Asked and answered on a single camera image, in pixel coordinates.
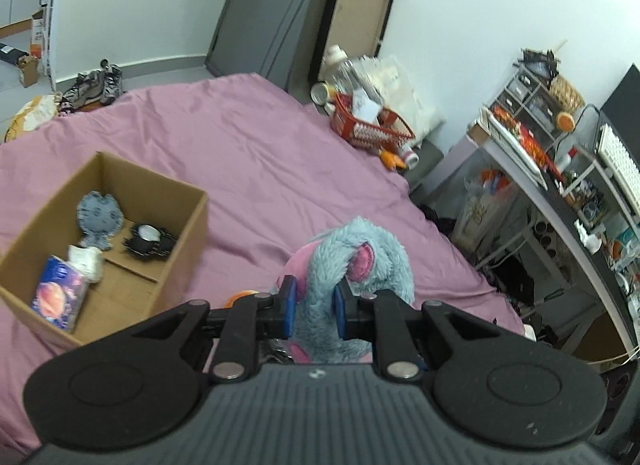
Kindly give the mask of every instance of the floor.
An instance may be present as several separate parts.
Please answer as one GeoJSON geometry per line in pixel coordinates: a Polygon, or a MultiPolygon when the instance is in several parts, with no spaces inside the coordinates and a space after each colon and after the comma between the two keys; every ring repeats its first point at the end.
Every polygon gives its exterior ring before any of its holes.
{"type": "MultiPolygon", "coordinates": [[[[30,31],[21,32],[13,36],[3,38],[2,42],[20,50],[29,50],[30,31]]],[[[184,70],[164,71],[125,79],[123,87],[125,91],[158,86],[164,84],[177,84],[180,82],[197,82],[212,78],[213,76],[204,68],[186,68],[184,70]]],[[[9,128],[12,117],[27,102],[36,95],[51,93],[49,79],[41,76],[38,82],[28,88],[23,88],[18,79],[18,69],[8,63],[0,61],[0,143],[9,128]]]]}

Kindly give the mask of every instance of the purple blanket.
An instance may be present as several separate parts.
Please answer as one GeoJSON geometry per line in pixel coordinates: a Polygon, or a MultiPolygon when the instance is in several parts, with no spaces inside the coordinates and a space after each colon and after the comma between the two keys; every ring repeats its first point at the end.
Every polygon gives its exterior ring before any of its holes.
{"type": "MultiPolygon", "coordinates": [[[[222,307],[242,289],[268,290],[310,238],[363,216],[405,246],[417,304],[441,299],[524,332],[505,299],[409,201],[401,176],[255,74],[134,91],[2,145],[0,252],[97,150],[209,194],[209,236],[189,298],[222,307]]],[[[0,304],[0,445],[38,445],[22,387],[55,353],[0,304]]]]}

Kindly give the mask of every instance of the red plastic basket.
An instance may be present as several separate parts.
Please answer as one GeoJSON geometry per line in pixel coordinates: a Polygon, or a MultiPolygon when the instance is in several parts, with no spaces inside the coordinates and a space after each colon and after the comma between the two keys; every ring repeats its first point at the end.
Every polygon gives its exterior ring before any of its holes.
{"type": "Polygon", "coordinates": [[[414,132],[395,111],[383,108],[378,115],[380,125],[375,126],[354,117],[351,114],[351,102],[350,95],[336,95],[331,129],[352,146],[397,153],[403,145],[415,138],[414,132]]]}

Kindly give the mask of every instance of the wall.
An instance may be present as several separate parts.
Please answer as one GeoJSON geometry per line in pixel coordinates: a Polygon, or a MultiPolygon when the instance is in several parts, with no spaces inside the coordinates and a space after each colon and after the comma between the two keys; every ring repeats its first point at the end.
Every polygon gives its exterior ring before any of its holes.
{"type": "Polygon", "coordinates": [[[395,0],[381,55],[395,54],[425,103],[446,124],[441,150],[464,134],[524,47],[554,48],[561,73],[600,106],[635,62],[640,66],[640,0],[395,0]]]}
{"type": "Polygon", "coordinates": [[[51,69],[57,82],[97,68],[204,61],[225,0],[55,0],[51,69]]]}

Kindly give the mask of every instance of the white keyboard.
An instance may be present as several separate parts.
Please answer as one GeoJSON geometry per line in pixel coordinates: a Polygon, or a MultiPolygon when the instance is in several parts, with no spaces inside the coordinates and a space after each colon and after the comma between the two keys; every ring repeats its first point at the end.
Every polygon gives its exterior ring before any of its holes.
{"type": "Polygon", "coordinates": [[[634,212],[640,214],[640,171],[609,124],[604,124],[602,127],[598,154],[607,167],[613,171],[614,178],[629,200],[634,212]]]}

